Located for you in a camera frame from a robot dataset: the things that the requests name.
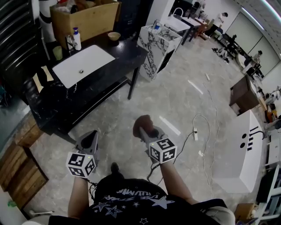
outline gray floor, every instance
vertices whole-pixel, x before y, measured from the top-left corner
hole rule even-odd
[[[9,137],[29,111],[29,106],[16,96],[8,107],[0,106],[0,155]]]
[[[74,136],[94,129],[99,131],[100,162],[97,172],[91,176],[92,181],[98,182],[109,174],[110,164],[114,161],[120,165],[121,172],[126,178],[146,178],[151,161],[144,153],[144,143],[132,135],[134,121],[139,116],[149,114],[154,124],[162,127],[181,150],[185,138],[192,132],[192,120],[199,113],[207,117],[211,126],[210,142],[205,154],[205,170],[210,179],[213,143],[218,130],[215,105],[218,108],[221,129],[214,149],[217,157],[220,157],[226,145],[224,139],[226,125],[236,117],[228,106],[230,87],[242,78],[234,62],[227,65],[212,52],[211,48],[217,46],[212,40],[203,41],[200,38],[192,40],[191,43],[187,42],[184,47],[180,46],[156,80],[149,83],[142,77],[139,78],[130,101],[127,100],[129,91],[127,85],[72,130]],[[210,83],[205,73],[210,74]],[[204,94],[194,89],[188,80],[195,83]],[[210,90],[214,104],[204,84]],[[257,109],[254,111],[259,116],[259,111]],[[159,116],[166,118],[181,134],[177,136]],[[203,159],[198,152],[204,151],[209,130],[207,122],[201,117],[196,118],[195,126],[198,129],[199,140],[196,142],[190,137],[175,166],[194,198],[205,201],[211,199],[211,192],[203,170]],[[265,163],[265,144],[264,142],[261,163]],[[31,149],[49,181],[25,209],[54,210],[55,214],[66,215],[74,177],[69,175],[65,161],[67,153],[73,151],[73,146],[55,135],[43,134]],[[215,198],[222,198],[231,210],[235,210],[237,203],[255,200],[261,176],[262,171],[251,194],[229,194],[214,183],[213,195]],[[160,170],[156,170],[151,180],[158,183],[160,179]]]

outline plastic bottle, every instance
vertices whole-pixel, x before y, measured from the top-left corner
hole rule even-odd
[[[78,32],[78,27],[74,27],[74,41],[77,43],[77,45],[75,46],[76,50],[81,50],[81,40],[80,40],[80,34]]]

